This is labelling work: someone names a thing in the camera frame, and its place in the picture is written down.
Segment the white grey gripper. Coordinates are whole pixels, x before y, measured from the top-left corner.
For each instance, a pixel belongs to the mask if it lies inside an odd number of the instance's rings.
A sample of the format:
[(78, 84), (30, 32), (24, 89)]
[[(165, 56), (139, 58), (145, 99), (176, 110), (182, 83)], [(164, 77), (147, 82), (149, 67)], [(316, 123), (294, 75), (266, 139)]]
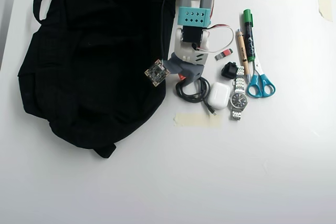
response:
[(187, 86), (198, 80), (203, 73), (208, 58), (210, 33), (203, 31), (201, 35), (201, 47), (197, 50), (191, 42), (183, 41), (183, 30), (178, 28), (175, 34), (174, 51), (167, 61), (167, 69), (171, 74), (179, 74), (180, 80), (184, 80)]

